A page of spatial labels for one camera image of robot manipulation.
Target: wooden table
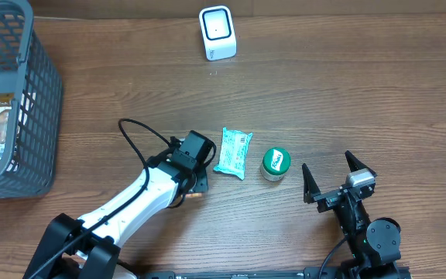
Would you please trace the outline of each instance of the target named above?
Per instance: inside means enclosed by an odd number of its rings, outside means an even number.
[[[244,181],[210,172],[204,198],[127,242],[122,259],[140,270],[320,265],[341,235],[332,212],[303,203],[300,165],[328,191],[351,150],[379,173],[371,218],[402,226],[400,265],[446,278],[446,14],[239,18],[235,30],[238,55],[209,63],[196,19],[36,24],[65,84],[57,179],[45,197],[0,201],[0,278],[22,276],[53,217],[92,211],[137,177],[121,117],[218,145],[224,126],[254,133]],[[162,150],[128,131],[146,156]],[[259,174],[272,146],[293,159],[280,183]],[[330,264],[349,257],[342,247]]]

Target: light blue packet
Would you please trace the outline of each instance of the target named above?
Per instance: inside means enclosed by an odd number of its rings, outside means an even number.
[[[221,138],[220,161],[214,167],[214,171],[234,174],[244,180],[245,158],[251,138],[252,133],[248,135],[240,131],[227,130],[224,127],[223,137]]]

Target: white label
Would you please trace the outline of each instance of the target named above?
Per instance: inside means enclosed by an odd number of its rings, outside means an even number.
[[[273,160],[271,161],[271,168],[275,171],[280,171],[283,162],[283,153],[278,150],[273,150]]]

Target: basket handle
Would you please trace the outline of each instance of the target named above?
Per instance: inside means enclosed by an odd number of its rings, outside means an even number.
[[[25,23],[23,24],[22,39],[20,41],[19,55],[16,57],[16,63],[21,65],[27,62],[29,58],[30,40],[34,26],[34,11],[26,0],[0,0],[1,4],[11,3],[18,6],[23,13]]]

